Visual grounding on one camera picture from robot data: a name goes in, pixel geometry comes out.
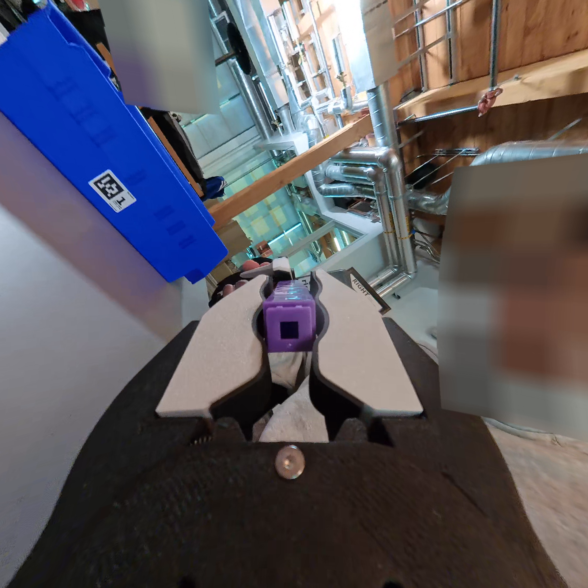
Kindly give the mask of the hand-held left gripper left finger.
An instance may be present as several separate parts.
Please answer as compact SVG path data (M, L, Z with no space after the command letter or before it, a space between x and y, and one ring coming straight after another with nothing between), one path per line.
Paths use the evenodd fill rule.
M268 276L219 301L198 323L156 407L159 417L260 418L272 380L257 326Z

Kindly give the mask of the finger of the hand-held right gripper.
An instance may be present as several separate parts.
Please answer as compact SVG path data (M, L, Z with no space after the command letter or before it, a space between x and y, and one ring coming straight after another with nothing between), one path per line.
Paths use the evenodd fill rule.
M263 280L278 282L292 280L292 269L288 258L256 258L243 264L240 271L241 281L253 281L260 276Z

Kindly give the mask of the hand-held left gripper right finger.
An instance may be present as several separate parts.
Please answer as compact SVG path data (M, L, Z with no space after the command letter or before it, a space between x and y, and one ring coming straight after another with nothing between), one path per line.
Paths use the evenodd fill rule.
M423 413L408 372L369 295L319 269L324 327L313 351L318 376L369 417Z

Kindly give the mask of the purple linked cube stick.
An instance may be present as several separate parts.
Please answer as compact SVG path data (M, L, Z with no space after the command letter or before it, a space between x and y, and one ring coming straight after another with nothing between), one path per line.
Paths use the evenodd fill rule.
M269 353L309 352L316 337L316 302L301 280L279 281L263 301Z

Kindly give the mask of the blue labelled plastic bin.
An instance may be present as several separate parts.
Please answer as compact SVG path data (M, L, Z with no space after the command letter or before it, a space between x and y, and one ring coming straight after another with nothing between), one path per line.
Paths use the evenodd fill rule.
M52 1L1 44L1 112L168 282L197 283L227 255L185 174Z

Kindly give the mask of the person's right hand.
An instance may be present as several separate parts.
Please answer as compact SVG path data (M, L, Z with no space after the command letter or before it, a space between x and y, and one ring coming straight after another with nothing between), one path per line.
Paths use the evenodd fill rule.
M255 258L250 259L244 262L241 266L239 272L231 276L229 281L224 284L222 288L221 297L226 297L229 294L233 293L235 290L241 288L242 286L246 285L251 278L246 277L245 279L241 276L244 272L250 272L254 269L264 268L271 264L272 260L267 260L265 258Z

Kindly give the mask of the cardboard box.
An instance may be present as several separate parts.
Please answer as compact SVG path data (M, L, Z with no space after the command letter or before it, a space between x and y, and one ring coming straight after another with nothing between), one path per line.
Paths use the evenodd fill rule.
M230 256L244 252L252 241L243 231L237 220L231 219L229 222L215 228L218 237L228 250Z

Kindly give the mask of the framed marker board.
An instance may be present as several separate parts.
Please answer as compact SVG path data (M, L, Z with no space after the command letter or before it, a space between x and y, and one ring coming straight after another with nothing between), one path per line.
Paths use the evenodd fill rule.
M390 312L390 306L354 267L329 270L326 273L370 302L380 315L385 316Z

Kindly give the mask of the wooden beam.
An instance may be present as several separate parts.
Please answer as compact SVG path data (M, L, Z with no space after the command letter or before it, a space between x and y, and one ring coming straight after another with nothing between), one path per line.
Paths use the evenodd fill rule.
M349 123L303 154L294 157L226 200L213 205L209 212L215 221L214 231L220 231L220 228L234 217L262 202L268 196L324 163L343 149L349 148L372 131L371 117L365 113L362 118Z

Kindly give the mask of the black round fan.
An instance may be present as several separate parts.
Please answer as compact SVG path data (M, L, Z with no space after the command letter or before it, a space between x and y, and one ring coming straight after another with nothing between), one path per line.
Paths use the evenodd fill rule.
M247 46L243 40L238 27L228 22L226 26L226 33L234 58L245 75L251 76L253 64L249 56Z

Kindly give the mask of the red hanging tag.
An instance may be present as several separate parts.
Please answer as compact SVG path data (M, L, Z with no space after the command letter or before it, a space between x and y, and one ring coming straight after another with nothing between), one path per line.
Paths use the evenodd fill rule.
M486 91L477 103L478 118L484 116L494 106L496 99L503 93L503 88L496 87Z

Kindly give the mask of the silver duct pipes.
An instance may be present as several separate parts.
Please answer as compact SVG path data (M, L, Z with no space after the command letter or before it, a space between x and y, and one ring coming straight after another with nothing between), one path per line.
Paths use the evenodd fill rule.
M371 185L389 268L371 281L370 286L380 296L395 295L417 274L403 162L388 82L366 94L376 146L346 148L330 158L325 166L325 176L339 183L349 180L351 185L328 187L323 184L318 187L318 192L325 197L338 198L351 196L359 184Z

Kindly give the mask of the large silver duct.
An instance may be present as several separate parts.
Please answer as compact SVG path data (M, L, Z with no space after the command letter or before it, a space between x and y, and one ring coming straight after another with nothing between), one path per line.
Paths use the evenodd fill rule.
M479 154L471 166L549 159L587 153L587 139L578 141L516 141L492 146Z

